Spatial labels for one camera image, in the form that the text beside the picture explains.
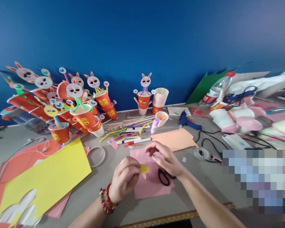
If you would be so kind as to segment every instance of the woman's left hand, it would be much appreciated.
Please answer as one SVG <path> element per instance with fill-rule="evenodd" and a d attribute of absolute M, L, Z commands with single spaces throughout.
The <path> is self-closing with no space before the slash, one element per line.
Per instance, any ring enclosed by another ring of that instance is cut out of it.
<path fill-rule="evenodd" d="M 140 167 L 140 163 L 135 158 L 126 157 L 115 168 L 112 184 L 109 189 L 109 197 L 112 203 L 119 203 L 133 191 L 141 172 Z"/>

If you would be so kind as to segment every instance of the blue glue gun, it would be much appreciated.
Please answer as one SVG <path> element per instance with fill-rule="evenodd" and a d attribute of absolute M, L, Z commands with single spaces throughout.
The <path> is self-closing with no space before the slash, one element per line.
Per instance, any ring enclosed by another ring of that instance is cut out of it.
<path fill-rule="evenodd" d="M 185 111 L 183 111 L 181 114 L 180 114 L 180 121 L 179 121 L 179 124 L 181 124 L 182 126 L 185 126 L 185 125 L 188 125 L 196 130 L 201 130 L 202 129 L 202 125 L 197 125 L 195 123 L 192 123 L 191 121 L 189 121 L 187 119 L 187 114 Z"/>

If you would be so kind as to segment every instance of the red bottle cap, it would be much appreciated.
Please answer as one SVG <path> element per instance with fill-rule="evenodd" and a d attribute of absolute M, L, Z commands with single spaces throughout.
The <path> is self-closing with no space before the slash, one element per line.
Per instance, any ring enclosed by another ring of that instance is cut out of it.
<path fill-rule="evenodd" d="M 234 75 L 236 75 L 237 73 L 234 72 L 234 71 L 229 71 L 227 74 L 226 74 L 226 77 L 230 77 L 232 78 Z"/>

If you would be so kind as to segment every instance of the table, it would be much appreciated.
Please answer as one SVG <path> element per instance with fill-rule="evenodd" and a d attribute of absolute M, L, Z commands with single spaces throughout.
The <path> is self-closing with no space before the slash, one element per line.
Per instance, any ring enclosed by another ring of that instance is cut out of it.
<path fill-rule="evenodd" d="M 180 107 L 197 107 L 196 104 L 190 105 L 179 105 Z M 119 120 L 125 120 L 126 114 L 129 112 L 121 112 L 118 114 Z M 132 116 L 138 116 L 138 111 L 132 111 Z M 165 125 L 161 128 L 157 128 L 156 133 L 163 133 L 166 131 L 171 131 L 179 128 L 177 116 L 169 116 L 172 120 L 168 120 Z M 203 129 L 208 132 L 216 132 L 219 128 L 213 123 L 209 118 L 193 117 L 196 124 L 203 126 Z M 189 131 L 196 140 L 198 137 L 198 131 L 190 128 L 189 126 L 184 126 L 184 128 Z M 146 135 L 143 138 L 149 137 L 150 128 L 146 129 Z M 223 133 L 219 132 L 214 134 L 216 138 L 222 140 Z M 0 164 L 7 160 L 16 149 L 27 142 L 29 138 L 37 138 L 38 134 L 35 134 L 21 126 L 9 127 L 4 132 L 0 132 Z M 201 144 L 201 139 L 208 137 L 201 133 L 201 138 L 198 145 Z M 100 188 L 105 188 L 112 180 L 113 172 L 115 167 L 119 162 L 126 156 L 130 155 L 130 149 L 120 146 L 116 151 L 107 145 L 108 140 L 104 140 L 99 143 L 101 138 L 96 138 L 95 136 L 87 135 L 83 137 L 82 143 L 84 146 L 102 146 L 106 151 L 106 158 L 104 163 L 97 168 L 92 169 L 92 173 L 89 174 L 83 181 L 81 181 L 73 190 L 70 199 L 62 213 L 60 219 L 48 218 L 44 216 L 38 227 L 55 227 L 55 228 L 65 228 L 68 227 L 75 218 L 80 215 L 97 197 Z M 216 140 L 212 140 L 218 150 L 225 149 L 222 144 Z M 213 146 L 205 141 L 204 147 L 211 151 L 214 155 L 216 151 Z M 187 160 L 184 166 L 194 174 L 194 176 L 213 194 L 220 202 L 227 203 L 233 202 L 238 208 L 246 207 L 246 195 L 245 191 L 240 191 L 239 187 L 236 186 L 238 183 L 234 182 L 234 175 L 225 174 L 223 172 L 223 167 L 220 163 L 209 163 L 197 160 L 193 156 L 192 148 L 187 148 L 184 150 L 176 151 L 176 157 L 182 161 L 183 157 Z M 92 155 L 92 160 L 95 162 L 99 161 L 99 157 L 102 156 L 100 151 L 95 151 Z M 152 197 L 148 199 L 135 200 L 134 193 L 130 194 L 127 199 L 120 203 L 118 209 L 114 214 L 110 215 L 104 227 L 117 227 L 127 224 L 132 224 L 140 221 L 146 221 L 149 219 L 155 219 L 167 215 L 173 215 L 182 212 L 188 212 L 195 210 L 189 196 L 187 195 L 182 184 L 174 180 L 173 183 L 175 187 L 172 188 L 170 195 L 162 195 L 157 197 Z"/>

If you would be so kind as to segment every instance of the bunny ear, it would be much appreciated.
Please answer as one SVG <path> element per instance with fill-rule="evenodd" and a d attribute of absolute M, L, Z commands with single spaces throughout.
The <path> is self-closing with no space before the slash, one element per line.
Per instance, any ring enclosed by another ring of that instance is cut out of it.
<path fill-rule="evenodd" d="M 20 65 L 20 63 L 16 62 L 15 61 L 15 65 L 18 67 L 18 68 L 22 68 L 22 66 Z"/>
<path fill-rule="evenodd" d="M 16 70 L 17 70 L 16 68 L 11 67 L 11 66 L 5 66 L 5 67 L 8 68 L 8 69 L 10 69 L 10 70 L 12 70 L 12 71 L 16 71 Z"/>

